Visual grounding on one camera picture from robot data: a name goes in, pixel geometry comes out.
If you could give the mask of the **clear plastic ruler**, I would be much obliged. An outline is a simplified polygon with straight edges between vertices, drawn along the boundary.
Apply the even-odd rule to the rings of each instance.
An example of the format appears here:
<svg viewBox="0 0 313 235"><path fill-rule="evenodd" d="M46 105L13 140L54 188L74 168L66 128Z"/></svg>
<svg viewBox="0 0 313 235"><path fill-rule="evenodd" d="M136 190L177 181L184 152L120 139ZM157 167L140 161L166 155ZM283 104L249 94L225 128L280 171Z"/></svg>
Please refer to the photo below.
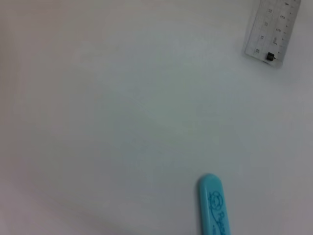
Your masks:
<svg viewBox="0 0 313 235"><path fill-rule="evenodd" d="M282 66L301 0L257 0L244 53L272 67Z"/></svg>

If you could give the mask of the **blue plastic scissors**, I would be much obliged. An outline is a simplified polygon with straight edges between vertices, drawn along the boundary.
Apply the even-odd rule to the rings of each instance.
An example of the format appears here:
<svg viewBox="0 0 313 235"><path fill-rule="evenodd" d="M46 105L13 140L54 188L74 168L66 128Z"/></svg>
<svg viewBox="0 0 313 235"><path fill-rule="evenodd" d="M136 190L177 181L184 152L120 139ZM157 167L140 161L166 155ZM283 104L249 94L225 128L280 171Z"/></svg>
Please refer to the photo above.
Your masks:
<svg viewBox="0 0 313 235"><path fill-rule="evenodd" d="M198 182L201 235L231 235L221 180L206 174Z"/></svg>

